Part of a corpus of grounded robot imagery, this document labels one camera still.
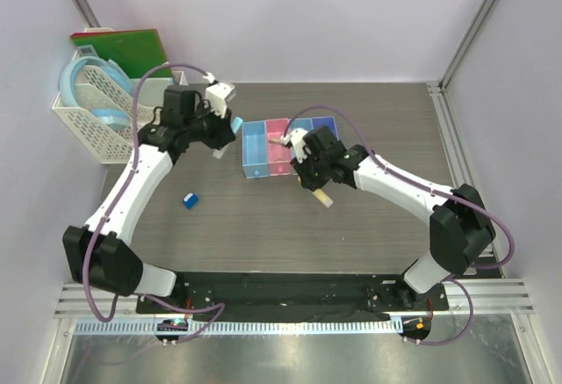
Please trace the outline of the yellow highlighter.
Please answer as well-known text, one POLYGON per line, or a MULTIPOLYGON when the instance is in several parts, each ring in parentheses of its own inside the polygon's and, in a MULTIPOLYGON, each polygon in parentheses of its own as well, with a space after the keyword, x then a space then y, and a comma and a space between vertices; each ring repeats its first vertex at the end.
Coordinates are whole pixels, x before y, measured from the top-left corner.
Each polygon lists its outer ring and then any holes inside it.
POLYGON ((333 200, 322 189, 313 191, 313 196, 325 207, 333 205, 333 200))

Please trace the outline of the pink bin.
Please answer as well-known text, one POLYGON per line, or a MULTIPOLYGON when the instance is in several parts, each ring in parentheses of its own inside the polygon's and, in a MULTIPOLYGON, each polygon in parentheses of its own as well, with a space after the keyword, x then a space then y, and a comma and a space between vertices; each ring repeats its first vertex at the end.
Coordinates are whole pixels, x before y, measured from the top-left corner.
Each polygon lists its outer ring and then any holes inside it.
POLYGON ((271 176, 283 176, 292 174, 292 151, 283 145, 268 142, 268 138, 280 139, 288 125, 288 119, 266 120, 266 143, 268 166, 271 176))

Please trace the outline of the light blue bin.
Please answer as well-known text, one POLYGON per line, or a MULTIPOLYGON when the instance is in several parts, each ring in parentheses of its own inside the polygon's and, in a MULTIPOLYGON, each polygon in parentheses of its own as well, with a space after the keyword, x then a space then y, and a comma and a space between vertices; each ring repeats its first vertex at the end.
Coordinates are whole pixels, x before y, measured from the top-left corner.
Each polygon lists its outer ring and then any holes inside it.
POLYGON ((246 178, 267 178, 268 144, 264 120, 244 122, 242 125, 242 168, 246 178))

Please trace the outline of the blue white eraser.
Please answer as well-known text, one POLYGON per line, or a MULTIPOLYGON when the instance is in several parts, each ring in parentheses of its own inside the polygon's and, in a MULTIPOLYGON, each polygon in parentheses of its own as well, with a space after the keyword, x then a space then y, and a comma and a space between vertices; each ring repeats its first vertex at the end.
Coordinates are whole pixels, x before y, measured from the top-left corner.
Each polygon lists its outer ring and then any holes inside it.
POLYGON ((190 192, 183 197, 183 204, 188 210, 195 207, 197 203, 199 203, 199 197, 196 193, 190 192))

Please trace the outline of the purple bin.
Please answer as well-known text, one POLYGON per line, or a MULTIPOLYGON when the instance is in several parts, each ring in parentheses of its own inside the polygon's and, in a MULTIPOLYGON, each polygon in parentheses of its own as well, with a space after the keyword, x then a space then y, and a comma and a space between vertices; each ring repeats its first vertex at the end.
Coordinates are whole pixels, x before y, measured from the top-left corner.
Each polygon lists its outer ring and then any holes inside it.
POLYGON ((339 133, 337 130, 337 125, 335 123, 335 118, 332 116, 325 117, 312 117, 313 129, 319 127, 328 127, 332 134, 337 140, 339 140, 339 133))

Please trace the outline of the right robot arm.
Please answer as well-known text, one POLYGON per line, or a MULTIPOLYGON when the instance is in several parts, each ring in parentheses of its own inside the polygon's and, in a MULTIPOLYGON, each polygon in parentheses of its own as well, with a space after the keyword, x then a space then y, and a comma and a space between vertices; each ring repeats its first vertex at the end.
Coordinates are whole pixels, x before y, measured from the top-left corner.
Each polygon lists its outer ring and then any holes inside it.
POLYGON ((429 228, 429 249, 402 274, 396 288, 401 306, 420 307, 429 290, 450 275, 465 273, 496 237, 478 191, 433 184, 376 156, 364 145, 345 147, 328 127, 295 128, 281 142, 301 185, 312 191, 327 182, 344 184, 389 200, 429 228))

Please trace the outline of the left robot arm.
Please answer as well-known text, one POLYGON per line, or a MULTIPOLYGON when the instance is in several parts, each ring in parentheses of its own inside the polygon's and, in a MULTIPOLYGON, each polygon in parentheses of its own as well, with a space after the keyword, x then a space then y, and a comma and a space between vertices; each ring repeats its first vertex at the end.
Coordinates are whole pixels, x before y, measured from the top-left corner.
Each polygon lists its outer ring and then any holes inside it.
POLYGON ((70 226, 62 242, 72 279, 119 296, 151 294, 167 312, 187 301, 184 275, 141 261, 133 252, 133 232, 155 188, 193 142, 223 153, 233 142, 234 96, 230 83, 214 82, 203 95, 171 85, 163 106, 138 133, 135 150, 102 206, 82 227, 70 226))

